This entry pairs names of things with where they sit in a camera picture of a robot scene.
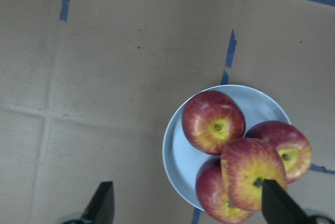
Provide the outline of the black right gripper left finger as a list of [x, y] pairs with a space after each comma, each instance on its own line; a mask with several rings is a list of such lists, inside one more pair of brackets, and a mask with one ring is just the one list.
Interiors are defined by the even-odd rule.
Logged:
[[115, 216], [113, 181], [101, 182], [79, 218], [62, 223], [112, 224]]

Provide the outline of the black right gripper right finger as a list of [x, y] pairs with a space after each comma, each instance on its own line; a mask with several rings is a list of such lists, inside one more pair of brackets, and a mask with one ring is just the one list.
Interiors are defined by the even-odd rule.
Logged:
[[334, 223], [323, 215], [307, 215], [276, 180], [262, 183], [262, 215], [269, 224]]

